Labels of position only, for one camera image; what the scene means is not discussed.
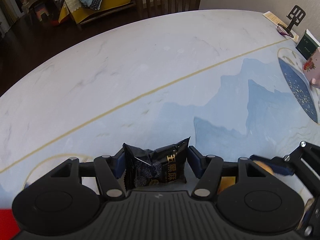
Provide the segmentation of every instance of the gold curved line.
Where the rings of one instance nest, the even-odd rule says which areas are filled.
[[[40,167],[42,164],[46,163],[46,162],[49,161],[49,160],[52,160],[52,159],[55,159],[55,158],[59,158],[59,157],[63,157],[63,156],[75,156],[75,157],[79,156],[79,157],[84,157],[84,158],[87,158],[87,159],[92,158],[91,156],[83,155],[83,154],[78,154],[78,153],[63,153],[63,154],[57,154],[57,155],[51,156],[51,157],[49,157],[49,158],[46,158],[45,160],[43,160],[42,162],[39,162],[36,166],[34,166],[34,168],[30,171],[30,173],[28,174],[26,180],[24,181],[22,190],[24,189],[24,186],[26,185],[26,183],[27,183],[29,177],[31,176],[31,174],[32,174],[38,167]]]
[[[295,51],[293,51],[292,49],[289,49],[289,48],[285,48],[285,47],[283,47],[283,48],[280,48],[280,49],[278,49],[278,52],[277,52],[277,57],[279,58],[279,51],[281,50],[281,49],[288,49],[288,50],[291,50],[292,52],[294,52],[295,54],[297,54]],[[315,121],[313,121],[312,119],[311,119],[311,117],[306,113],[306,115],[309,117],[309,119],[313,122],[313,123],[315,123],[315,124],[317,124],[317,125],[320,125],[319,123],[317,123],[317,122],[315,122]]]
[[[226,63],[226,62],[228,62],[228,61],[234,60],[234,59],[236,59],[236,58],[245,56],[245,55],[247,55],[247,54],[256,52],[256,51],[261,50],[261,49],[265,49],[265,48],[270,47],[270,46],[272,46],[272,45],[281,43],[281,42],[283,42],[283,41],[288,41],[288,40],[287,40],[287,39],[283,39],[283,40],[281,40],[281,41],[277,41],[277,42],[274,42],[274,43],[272,43],[272,44],[269,44],[269,45],[266,45],[266,46],[263,46],[263,47],[260,47],[260,48],[257,48],[257,49],[250,50],[250,51],[248,51],[248,52],[245,52],[245,53],[242,53],[242,54],[240,54],[240,55],[237,55],[237,56],[231,57],[231,58],[229,58],[229,59],[223,60],[223,61],[221,61],[221,62],[218,62],[218,63],[216,63],[216,64],[214,64],[214,65],[209,66],[209,67],[206,67],[206,68],[200,69],[200,70],[198,70],[198,71],[195,71],[195,72],[193,72],[193,73],[191,73],[191,74],[189,74],[189,75],[186,75],[186,76],[184,76],[184,77],[178,78],[178,79],[176,79],[176,80],[174,80],[174,81],[171,81],[171,82],[169,82],[169,83],[167,83],[167,84],[165,84],[165,85],[163,85],[163,86],[160,86],[160,87],[157,87],[157,88],[155,88],[155,89],[153,89],[153,90],[150,90],[149,92],[143,93],[143,94],[141,94],[141,95],[139,95],[139,96],[137,96],[137,97],[135,97],[135,98],[133,98],[133,99],[131,99],[131,100],[123,103],[123,104],[120,104],[120,105],[118,105],[118,106],[116,106],[116,107],[114,107],[114,108],[112,108],[112,109],[110,109],[110,110],[108,110],[108,111],[106,111],[106,112],[104,112],[104,113],[102,113],[102,114],[99,114],[98,116],[96,116],[96,117],[88,120],[87,122],[84,122],[84,123],[81,124],[81,125],[78,125],[77,127],[73,128],[73,129],[67,131],[66,133],[58,136],[57,138],[51,140],[50,142],[47,142],[46,144],[42,145],[42,146],[39,147],[38,149],[36,149],[36,150],[32,151],[31,153],[23,156],[22,158],[20,158],[19,160],[13,162],[13,163],[10,164],[9,166],[3,168],[3,169],[0,171],[0,173],[6,171],[7,169],[11,168],[12,166],[16,165],[17,163],[19,163],[19,162],[23,161],[24,159],[30,157],[31,155],[33,155],[34,153],[42,150],[43,148],[47,147],[48,145],[50,145],[50,144],[52,144],[52,143],[60,140],[61,138],[69,135],[70,133],[73,133],[74,131],[79,130],[80,128],[82,128],[82,127],[86,126],[87,124],[92,123],[92,122],[94,122],[94,121],[96,121],[96,120],[104,117],[105,115],[111,114],[112,112],[114,112],[114,111],[116,111],[116,110],[118,110],[118,109],[120,109],[120,108],[122,108],[122,107],[124,107],[124,106],[127,106],[127,105],[129,105],[129,104],[131,104],[131,103],[139,100],[140,98],[143,98],[143,97],[145,97],[145,96],[148,96],[148,95],[150,95],[150,94],[153,94],[153,93],[155,93],[155,92],[157,92],[157,91],[159,91],[159,90],[161,90],[161,89],[163,89],[163,88],[169,87],[169,86],[171,86],[171,85],[173,85],[173,84],[175,84],[175,83],[177,83],[177,82],[179,82],[179,81],[182,81],[182,80],[184,80],[184,79],[187,79],[187,78],[189,78],[189,77],[192,77],[192,76],[194,76],[194,75],[197,75],[197,74],[199,74],[199,73],[202,73],[202,72],[204,72],[204,71],[206,71],[206,70],[212,69],[212,68],[214,68],[214,67],[216,67],[216,66],[218,66],[218,65],[221,65],[221,64],[223,64],[223,63]]]

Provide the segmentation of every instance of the red object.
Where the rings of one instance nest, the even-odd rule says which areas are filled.
[[[0,209],[0,240],[10,240],[20,229],[11,209]]]

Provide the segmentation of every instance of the silver screw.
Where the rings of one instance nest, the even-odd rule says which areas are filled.
[[[310,236],[311,232],[312,232],[312,226],[307,226],[306,230],[304,230],[304,235]]]
[[[285,162],[288,162],[288,161],[290,160],[290,156],[289,156],[289,155],[284,156],[284,157],[283,157],[283,160],[284,160]]]
[[[210,191],[205,188],[198,188],[195,190],[195,195],[198,197],[207,197],[210,195]]]
[[[109,189],[107,191],[107,195],[109,197],[120,197],[122,195],[122,191],[119,190],[119,189],[116,189],[116,188],[113,188],[113,189]]]

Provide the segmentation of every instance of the white marble table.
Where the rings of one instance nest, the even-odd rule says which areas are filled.
[[[154,149],[191,136],[226,161],[320,144],[278,57],[303,63],[261,13],[237,10],[151,18],[61,52],[0,97],[0,208],[68,157],[114,155],[124,142]]]

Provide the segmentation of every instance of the black snack package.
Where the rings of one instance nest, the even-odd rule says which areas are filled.
[[[176,144],[152,150],[123,144],[126,172],[126,190],[136,187],[168,183],[177,179],[186,182],[184,165],[187,158],[189,138]]]

